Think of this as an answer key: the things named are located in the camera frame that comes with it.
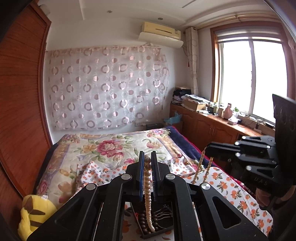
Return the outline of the person's right hand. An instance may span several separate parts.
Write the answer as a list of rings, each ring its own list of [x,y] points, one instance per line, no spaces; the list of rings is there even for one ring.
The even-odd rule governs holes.
[[[281,204],[291,199],[295,192],[295,185],[291,186],[283,197],[271,197],[271,194],[257,188],[255,192],[256,201],[262,210],[271,209],[274,204]]]

